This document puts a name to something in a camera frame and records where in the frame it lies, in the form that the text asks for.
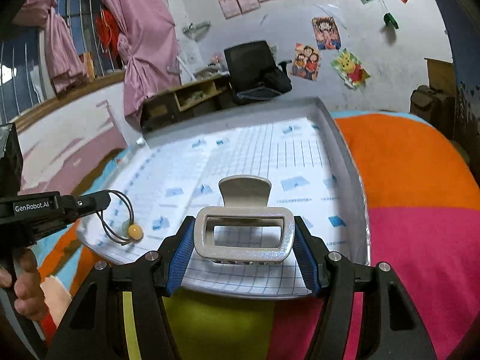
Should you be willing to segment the person's left hand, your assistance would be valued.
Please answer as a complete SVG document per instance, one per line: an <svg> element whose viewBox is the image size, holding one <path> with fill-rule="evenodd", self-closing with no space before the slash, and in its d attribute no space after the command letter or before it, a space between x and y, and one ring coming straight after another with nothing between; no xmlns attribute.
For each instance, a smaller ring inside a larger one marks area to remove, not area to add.
<svg viewBox="0 0 480 360"><path fill-rule="evenodd" d="M19 254L19 265L24 272L12 283L12 277L4 266L1 266L1 287L13 286L16 294L14 303L16 311L29 320L41 322L48 314L45 295L41 289L41 276L38 271L37 260L30 249Z"/></svg>

